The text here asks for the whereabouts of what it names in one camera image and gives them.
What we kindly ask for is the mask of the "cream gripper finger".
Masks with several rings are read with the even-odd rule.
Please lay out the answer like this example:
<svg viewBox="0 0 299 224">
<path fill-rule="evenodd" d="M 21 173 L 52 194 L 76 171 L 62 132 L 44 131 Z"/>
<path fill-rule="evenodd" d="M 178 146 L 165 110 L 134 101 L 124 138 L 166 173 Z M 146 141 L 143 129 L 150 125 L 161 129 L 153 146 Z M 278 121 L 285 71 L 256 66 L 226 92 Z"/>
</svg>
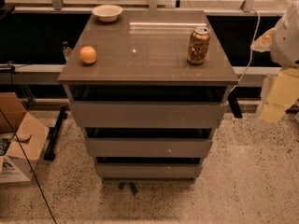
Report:
<svg viewBox="0 0 299 224">
<path fill-rule="evenodd" d="M 264 125 L 277 124 L 299 99 L 299 69 L 282 68 L 276 75 L 267 75 L 261 98 L 257 120 Z"/>
<path fill-rule="evenodd" d="M 257 52 L 269 51 L 274 31 L 274 28 L 267 30 L 265 33 L 263 33 L 255 41 L 252 42 L 250 48 Z"/>
</svg>

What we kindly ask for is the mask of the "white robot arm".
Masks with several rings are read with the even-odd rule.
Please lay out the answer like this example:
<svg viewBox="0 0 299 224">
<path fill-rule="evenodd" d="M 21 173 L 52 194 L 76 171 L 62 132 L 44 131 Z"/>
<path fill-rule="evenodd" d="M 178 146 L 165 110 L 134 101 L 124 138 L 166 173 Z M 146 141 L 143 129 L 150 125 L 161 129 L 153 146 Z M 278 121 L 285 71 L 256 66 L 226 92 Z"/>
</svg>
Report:
<svg viewBox="0 0 299 224">
<path fill-rule="evenodd" d="M 276 75 L 264 80 L 258 115 L 261 122 L 276 124 L 299 99 L 299 1 L 250 47 L 258 52 L 269 51 L 271 60 L 281 66 Z"/>
</svg>

